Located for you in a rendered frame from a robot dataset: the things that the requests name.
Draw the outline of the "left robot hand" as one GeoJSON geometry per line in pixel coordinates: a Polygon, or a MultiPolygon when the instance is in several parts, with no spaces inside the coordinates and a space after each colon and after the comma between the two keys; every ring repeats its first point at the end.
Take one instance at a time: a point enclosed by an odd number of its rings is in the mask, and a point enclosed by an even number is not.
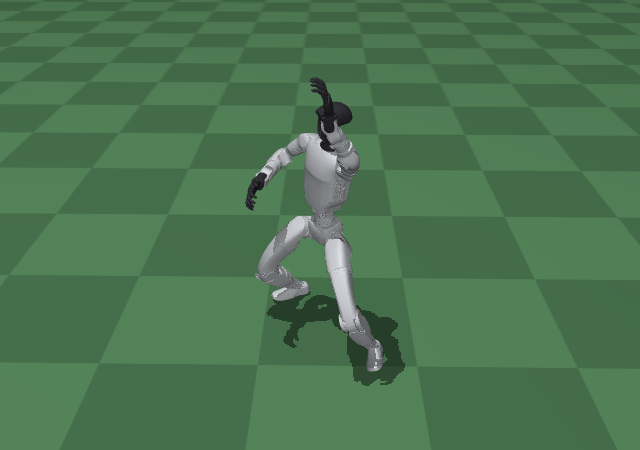
{"type": "Polygon", "coordinates": [[[337,118],[337,114],[334,112],[333,103],[330,94],[327,92],[326,84],[319,78],[311,78],[310,82],[314,83],[310,86],[317,87],[318,89],[312,89],[312,92],[317,92],[323,99],[324,112],[321,114],[321,120],[324,125],[324,130],[327,133],[332,133],[335,129],[334,121],[337,118]]]}

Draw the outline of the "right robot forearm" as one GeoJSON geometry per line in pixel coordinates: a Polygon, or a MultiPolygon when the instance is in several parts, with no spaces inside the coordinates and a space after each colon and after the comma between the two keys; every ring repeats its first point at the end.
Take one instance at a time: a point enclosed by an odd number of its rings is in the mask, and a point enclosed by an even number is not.
{"type": "MultiPolygon", "coordinates": [[[[265,173],[267,175],[264,180],[264,187],[275,176],[275,174],[282,168],[282,163],[278,159],[278,155],[284,150],[284,148],[278,149],[266,162],[266,165],[260,170],[259,173],[265,173]]],[[[259,174],[257,173],[256,176],[259,174]]],[[[256,177],[255,176],[255,177],[256,177]]]]}

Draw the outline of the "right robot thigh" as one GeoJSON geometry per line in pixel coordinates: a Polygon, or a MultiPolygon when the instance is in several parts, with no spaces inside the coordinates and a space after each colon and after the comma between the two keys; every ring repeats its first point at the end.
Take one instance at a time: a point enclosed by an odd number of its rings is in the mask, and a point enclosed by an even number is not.
{"type": "Polygon", "coordinates": [[[297,216],[292,219],[267,246],[258,264],[258,273],[263,281],[269,282],[279,277],[278,264],[297,248],[301,238],[313,239],[308,227],[310,217],[297,216]]]}

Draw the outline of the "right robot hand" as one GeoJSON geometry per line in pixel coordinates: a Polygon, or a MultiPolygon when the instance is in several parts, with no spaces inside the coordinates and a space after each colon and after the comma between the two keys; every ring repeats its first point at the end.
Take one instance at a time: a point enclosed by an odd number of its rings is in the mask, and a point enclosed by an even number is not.
{"type": "Polygon", "coordinates": [[[262,190],[264,187],[264,180],[266,179],[267,175],[265,173],[259,173],[256,177],[254,177],[252,179],[252,182],[248,188],[248,194],[247,194],[247,198],[246,198],[246,206],[248,209],[250,210],[254,210],[254,205],[255,202],[252,200],[252,198],[257,199],[257,197],[255,196],[255,193],[257,190],[262,190]],[[251,204],[252,203],[252,204],[251,204]],[[253,208],[252,208],[253,207],[253,208]]]}

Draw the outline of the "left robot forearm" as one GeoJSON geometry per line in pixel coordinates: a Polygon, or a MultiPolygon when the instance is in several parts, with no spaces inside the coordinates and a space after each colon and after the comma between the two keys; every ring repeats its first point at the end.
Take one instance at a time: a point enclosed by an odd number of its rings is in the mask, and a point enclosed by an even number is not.
{"type": "Polygon", "coordinates": [[[321,120],[321,130],[326,135],[327,140],[329,141],[331,146],[335,149],[338,157],[345,158],[350,156],[353,152],[358,155],[357,150],[355,149],[351,141],[347,139],[344,132],[338,127],[337,119],[335,119],[334,121],[334,127],[335,129],[332,133],[325,132],[324,125],[321,120]]]}

